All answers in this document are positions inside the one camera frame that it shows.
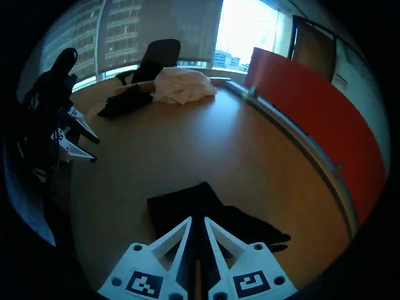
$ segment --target white cloth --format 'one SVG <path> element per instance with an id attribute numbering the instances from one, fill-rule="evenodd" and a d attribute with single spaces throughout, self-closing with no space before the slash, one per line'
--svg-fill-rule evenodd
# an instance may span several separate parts
<path id="1" fill-rule="evenodd" d="M 214 96 L 217 89 L 203 73 L 186 68 L 165 67 L 154 80 L 155 102 L 185 104 L 205 96 Z"/>

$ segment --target red partition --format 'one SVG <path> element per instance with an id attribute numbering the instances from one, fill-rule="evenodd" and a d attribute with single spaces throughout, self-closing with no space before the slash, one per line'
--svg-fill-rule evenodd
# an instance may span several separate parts
<path id="1" fill-rule="evenodd" d="M 385 184 L 378 144 L 359 111 L 310 68 L 254 48 L 244 85 L 292 119 L 322 148 L 342 177 L 362 224 Z"/>

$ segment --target wall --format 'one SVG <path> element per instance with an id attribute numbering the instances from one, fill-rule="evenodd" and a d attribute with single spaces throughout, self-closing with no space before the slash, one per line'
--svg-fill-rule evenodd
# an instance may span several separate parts
<path id="1" fill-rule="evenodd" d="M 290 1 L 298 9 L 288 0 L 282 0 L 287 7 L 292 8 L 291 12 L 294 15 L 314 21 L 333 31 L 362 56 L 361 60 L 355 53 L 352 53 L 352 61 L 348 61 L 349 52 L 345 53 L 344 43 L 337 39 L 336 66 L 332 84 L 351 101 L 370 127 L 379 146 L 387 178 L 391 164 L 389 124 L 379 85 L 368 64 L 365 63 L 367 60 L 362 50 L 346 28 L 317 1 Z M 343 85 L 338 75 L 346 80 L 346 86 Z"/>
<path id="2" fill-rule="evenodd" d="M 344 45 L 339 40 L 337 41 L 336 52 L 336 66 L 332 84 L 351 101 L 371 129 L 382 155 L 387 178 L 391 164 L 391 139 L 383 101 L 380 94 L 372 86 L 371 79 L 363 78 L 347 61 Z"/>

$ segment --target chair backrest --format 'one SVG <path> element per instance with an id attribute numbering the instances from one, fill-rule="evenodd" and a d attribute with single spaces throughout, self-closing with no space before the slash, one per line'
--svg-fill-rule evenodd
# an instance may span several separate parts
<path id="1" fill-rule="evenodd" d="M 134 72 L 131 84 L 152 81 L 164 67 L 177 65 L 181 42 L 177 39 L 152 41 L 144 53 L 139 68 Z"/>
<path id="2" fill-rule="evenodd" d="M 158 64 L 162 67 L 175 67 L 180 51 L 181 42 L 177 39 L 155 40 L 147 46 L 141 63 Z"/>

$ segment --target black fabric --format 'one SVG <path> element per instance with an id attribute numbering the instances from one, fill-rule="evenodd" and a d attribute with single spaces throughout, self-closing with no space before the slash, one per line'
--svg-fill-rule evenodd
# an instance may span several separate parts
<path id="1" fill-rule="evenodd" d="M 119 95 L 109 97 L 105 107 L 97 115 L 114 119 L 131 113 L 152 101 L 153 97 L 149 92 L 141 92 L 140 87 L 134 85 Z"/>
<path id="2" fill-rule="evenodd" d="M 207 182 L 150 198 L 147 200 L 147 207 L 157 239 L 190 216 L 195 236 L 199 237 L 204 230 L 201 225 L 204 223 L 204 217 L 209 217 L 246 244 L 263 242 L 271 252 L 286 249 L 287 245 L 273 244 L 288 242 L 291 239 L 290 235 L 282 233 L 267 222 L 250 216 L 237 207 L 223 205 Z M 202 243 L 201 239 L 195 242 L 195 247 L 199 251 L 203 246 Z M 222 254 L 224 257 L 229 257 L 223 249 Z"/>

